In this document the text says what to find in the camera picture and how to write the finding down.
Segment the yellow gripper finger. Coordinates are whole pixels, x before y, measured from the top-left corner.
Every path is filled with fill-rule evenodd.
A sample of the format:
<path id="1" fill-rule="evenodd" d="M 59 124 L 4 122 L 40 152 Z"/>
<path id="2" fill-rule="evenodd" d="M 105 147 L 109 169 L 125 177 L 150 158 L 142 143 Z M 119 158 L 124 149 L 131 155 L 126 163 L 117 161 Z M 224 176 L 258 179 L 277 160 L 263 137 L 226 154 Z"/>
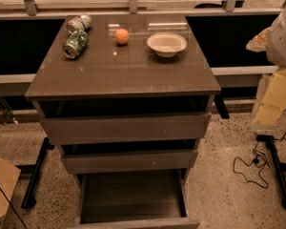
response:
<path id="1" fill-rule="evenodd" d="M 261 31 L 258 35 L 256 35 L 247 43 L 246 49 L 251 52 L 265 52 L 269 31 L 270 28 L 266 28 Z"/>
<path id="2" fill-rule="evenodd" d="M 263 74 L 257 87 L 253 123 L 273 125 L 286 110 L 286 69 Z"/>

